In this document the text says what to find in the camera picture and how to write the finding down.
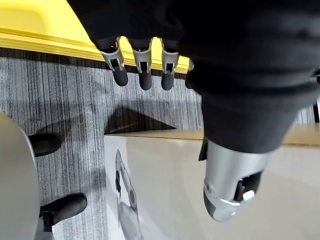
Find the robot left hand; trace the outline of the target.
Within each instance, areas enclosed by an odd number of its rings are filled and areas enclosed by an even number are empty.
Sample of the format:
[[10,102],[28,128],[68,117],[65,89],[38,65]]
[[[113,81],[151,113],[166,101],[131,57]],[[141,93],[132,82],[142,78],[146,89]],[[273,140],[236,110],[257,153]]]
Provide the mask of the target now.
[[297,113],[315,103],[320,65],[317,0],[71,0],[106,59],[117,37],[191,60],[188,84],[201,96],[204,204],[216,221],[257,193],[266,165]]

